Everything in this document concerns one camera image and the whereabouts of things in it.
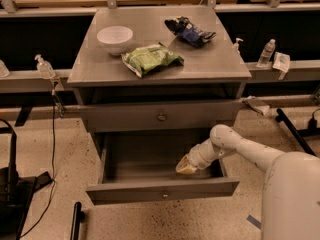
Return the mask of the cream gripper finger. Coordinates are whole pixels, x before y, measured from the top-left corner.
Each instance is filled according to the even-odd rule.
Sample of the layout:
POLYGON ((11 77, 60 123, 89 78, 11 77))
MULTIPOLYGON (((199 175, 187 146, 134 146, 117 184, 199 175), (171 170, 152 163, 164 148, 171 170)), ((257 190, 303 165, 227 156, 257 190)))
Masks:
POLYGON ((191 165, 176 166, 176 172, 179 174, 192 175, 195 174, 196 171, 197 169, 192 167, 191 165))
POLYGON ((185 154, 182 159, 176 165, 177 168, 186 168, 190 166, 189 155, 185 154))

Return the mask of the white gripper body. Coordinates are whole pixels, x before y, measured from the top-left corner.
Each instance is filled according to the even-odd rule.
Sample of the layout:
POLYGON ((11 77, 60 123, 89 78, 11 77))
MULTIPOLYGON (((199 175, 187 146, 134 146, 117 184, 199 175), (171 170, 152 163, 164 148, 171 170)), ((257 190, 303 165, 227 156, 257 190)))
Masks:
POLYGON ((217 154, 211 142, 197 144, 188 153, 190 165, 197 170, 206 169, 216 159, 217 154))

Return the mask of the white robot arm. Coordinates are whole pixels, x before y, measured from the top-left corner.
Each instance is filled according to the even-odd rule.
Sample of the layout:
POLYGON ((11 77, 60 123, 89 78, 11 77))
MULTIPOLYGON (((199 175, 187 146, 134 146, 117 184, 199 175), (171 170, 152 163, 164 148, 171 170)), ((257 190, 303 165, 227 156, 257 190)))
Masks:
POLYGON ((184 155, 176 171, 194 174, 232 153, 265 173, 261 240, 320 240, 320 158, 316 156, 274 149, 220 124, 184 155))

